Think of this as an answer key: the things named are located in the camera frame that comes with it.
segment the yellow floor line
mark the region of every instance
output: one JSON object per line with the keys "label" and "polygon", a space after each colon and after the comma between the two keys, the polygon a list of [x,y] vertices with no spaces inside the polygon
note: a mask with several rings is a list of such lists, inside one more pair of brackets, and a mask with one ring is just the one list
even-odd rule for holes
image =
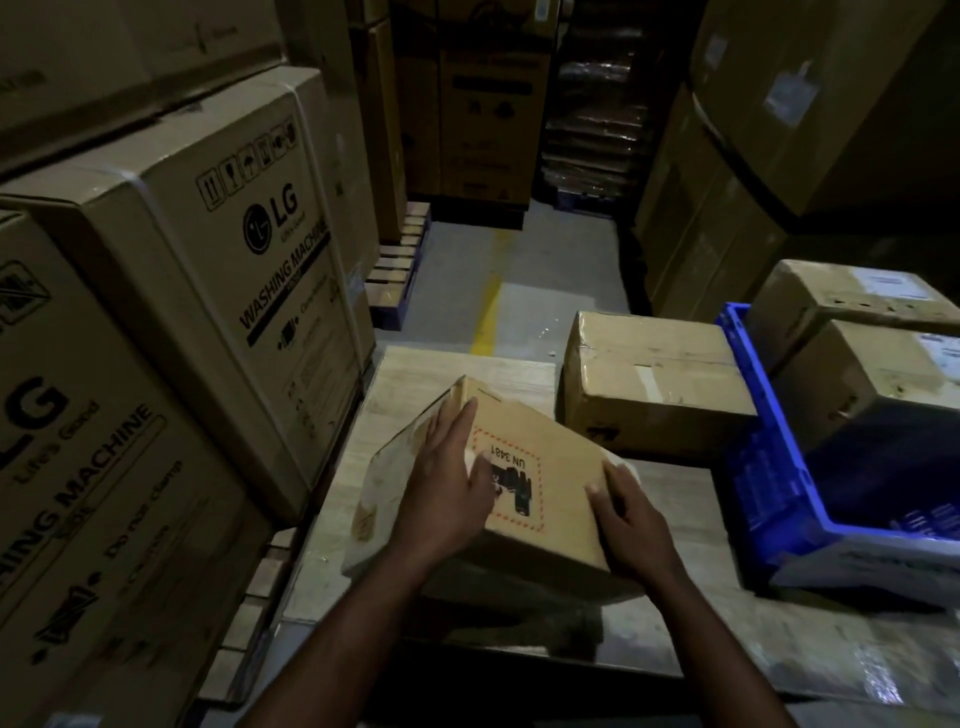
{"label": "yellow floor line", "polygon": [[510,231],[493,231],[490,276],[484,286],[480,321],[473,333],[473,344],[470,346],[472,354],[493,356],[493,350],[496,347],[496,317],[500,304],[500,285],[503,283],[503,271],[513,243],[514,237]]}

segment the table surface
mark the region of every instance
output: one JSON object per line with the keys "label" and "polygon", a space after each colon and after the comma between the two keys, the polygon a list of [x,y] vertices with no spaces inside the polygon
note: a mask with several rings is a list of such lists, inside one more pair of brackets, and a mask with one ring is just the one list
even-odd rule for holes
{"label": "table surface", "polygon": [[[353,510],[373,455],[459,376],[553,415],[553,364],[390,347],[353,423],[324,506],[311,527],[283,618],[319,621],[349,581],[340,573]],[[631,461],[670,524],[687,569],[780,692],[904,705],[960,715],[956,614],[867,617],[805,592],[775,600],[740,584],[708,470]],[[596,665],[680,676],[669,634],[647,598],[499,628],[454,629],[445,641],[563,655]],[[589,654],[571,653],[584,634]]]}

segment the lg logo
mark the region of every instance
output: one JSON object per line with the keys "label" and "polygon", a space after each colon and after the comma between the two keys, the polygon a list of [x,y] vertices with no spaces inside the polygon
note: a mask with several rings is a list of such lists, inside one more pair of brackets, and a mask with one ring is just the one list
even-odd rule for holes
{"label": "lg logo", "polygon": [[276,197],[270,198],[270,211],[273,213],[272,219],[271,212],[268,212],[266,207],[254,203],[247,208],[243,216],[243,237],[247,241],[247,247],[256,255],[267,252],[274,236],[274,225],[279,228],[297,211],[297,195],[291,183],[283,185],[279,205]]}
{"label": "lg logo", "polygon": [[30,431],[51,425],[70,402],[54,387],[44,387],[42,376],[33,376],[16,387],[4,401],[11,425],[26,430],[9,447],[0,449],[0,470],[6,468],[34,441]]}

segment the concrete floor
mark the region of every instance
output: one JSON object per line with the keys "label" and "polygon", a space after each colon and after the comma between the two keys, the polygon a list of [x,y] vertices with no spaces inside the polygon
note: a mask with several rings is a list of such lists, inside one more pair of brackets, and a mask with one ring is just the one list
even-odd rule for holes
{"label": "concrete floor", "polygon": [[629,312],[615,226],[533,202],[522,231],[434,223],[403,331],[377,340],[560,361],[578,310]]}
{"label": "concrete floor", "polygon": [[[532,203],[523,231],[434,223],[403,331],[378,331],[389,344],[562,362],[578,310],[629,313],[618,269],[613,222]],[[282,622],[262,668],[256,697],[309,634]],[[913,711],[834,702],[790,707],[804,728],[920,728],[960,722]],[[244,713],[211,710],[203,728],[229,728]],[[694,728],[695,716],[561,721],[541,728]]]}

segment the right hand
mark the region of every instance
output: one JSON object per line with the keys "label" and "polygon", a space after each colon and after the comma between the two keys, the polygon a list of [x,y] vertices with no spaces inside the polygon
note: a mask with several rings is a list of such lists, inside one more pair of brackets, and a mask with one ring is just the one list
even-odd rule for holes
{"label": "right hand", "polygon": [[[626,465],[604,460],[605,484],[589,483],[587,496],[613,557],[655,595],[677,580],[687,579],[666,519],[640,490]],[[617,498],[620,516],[613,506]]]}

